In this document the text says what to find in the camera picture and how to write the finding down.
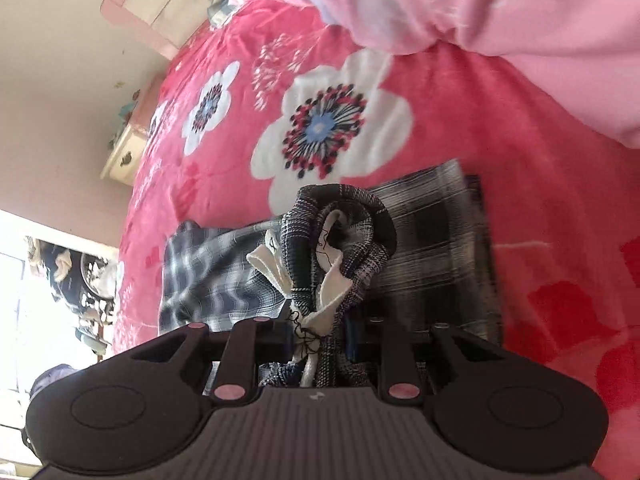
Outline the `red floral fleece blanket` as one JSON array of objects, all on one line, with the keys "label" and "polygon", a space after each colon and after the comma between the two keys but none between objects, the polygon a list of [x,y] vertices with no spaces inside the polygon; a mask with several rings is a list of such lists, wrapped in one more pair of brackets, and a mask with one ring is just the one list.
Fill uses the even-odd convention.
[{"label": "red floral fleece blanket", "polygon": [[610,415],[597,470],[639,474],[639,154],[500,58],[363,49],[269,0],[171,63],[120,243],[114,346],[256,307],[244,226],[305,185],[376,188],[398,248],[373,288],[413,330],[492,327]]}]

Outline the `wheelchair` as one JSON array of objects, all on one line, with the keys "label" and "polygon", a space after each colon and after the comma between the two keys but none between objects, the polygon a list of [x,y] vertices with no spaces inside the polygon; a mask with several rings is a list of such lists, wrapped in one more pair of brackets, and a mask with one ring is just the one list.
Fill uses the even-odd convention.
[{"label": "wheelchair", "polygon": [[32,272],[77,316],[75,337],[101,361],[111,345],[104,336],[114,320],[117,263],[30,236],[26,243]]}]

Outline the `pink grey floral duvet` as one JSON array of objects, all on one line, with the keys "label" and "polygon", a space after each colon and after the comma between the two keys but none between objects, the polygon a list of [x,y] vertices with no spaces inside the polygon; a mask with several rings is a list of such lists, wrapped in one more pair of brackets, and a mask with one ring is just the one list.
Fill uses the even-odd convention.
[{"label": "pink grey floral duvet", "polygon": [[280,1],[313,6],[363,47],[413,54],[445,41],[504,58],[586,126],[639,144],[639,0]]}]

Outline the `cream bedside nightstand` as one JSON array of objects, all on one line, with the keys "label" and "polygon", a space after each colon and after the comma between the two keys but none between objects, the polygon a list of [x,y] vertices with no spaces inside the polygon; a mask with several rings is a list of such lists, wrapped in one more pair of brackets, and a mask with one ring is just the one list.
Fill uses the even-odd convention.
[{"label": "cream bedside nightstand", "polygon": [[124,125],[116,134],[111,153],[101,171],[102,180],[110,179],[133,186],[141,157],[150,135],[152,116],[157,108],[160,86],[165,76],[156,74],[132,96],[124,111]]}]

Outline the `cream canvas tote bag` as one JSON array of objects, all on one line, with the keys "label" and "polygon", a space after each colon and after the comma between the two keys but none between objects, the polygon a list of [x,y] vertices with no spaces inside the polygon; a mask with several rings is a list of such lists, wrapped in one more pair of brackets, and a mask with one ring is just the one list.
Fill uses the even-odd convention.
[{"label": "cream canvas tote bag", "polygon": [[330,240],[346,228],[348,215],[329,206],[318,214],[290,211],[281,231],[265,232],[262,244],[246,261],[291,305],[295,351],[292,361],[271,365],[269,385],[310,387],[317,380],[322,344],[331,336],[335,317],[355,287],[343,271],[345,251]]}]

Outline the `black white plaid shirt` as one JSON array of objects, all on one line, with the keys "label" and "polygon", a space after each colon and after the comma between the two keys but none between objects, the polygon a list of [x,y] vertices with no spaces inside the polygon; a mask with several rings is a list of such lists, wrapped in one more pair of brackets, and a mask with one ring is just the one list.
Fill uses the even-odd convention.
[{"label": "black white plaid shirt", "polygon": [[452,161],[368,190],[307,185],[280,217],[237,230],[187,221],[166,244],[162,333],[286,315],[294,356],[260,369],[265,386],[367,385],[367,365],[345,350],[355,313],[388,316],[410,333],[446,323],[500,344],[477,176]]}]

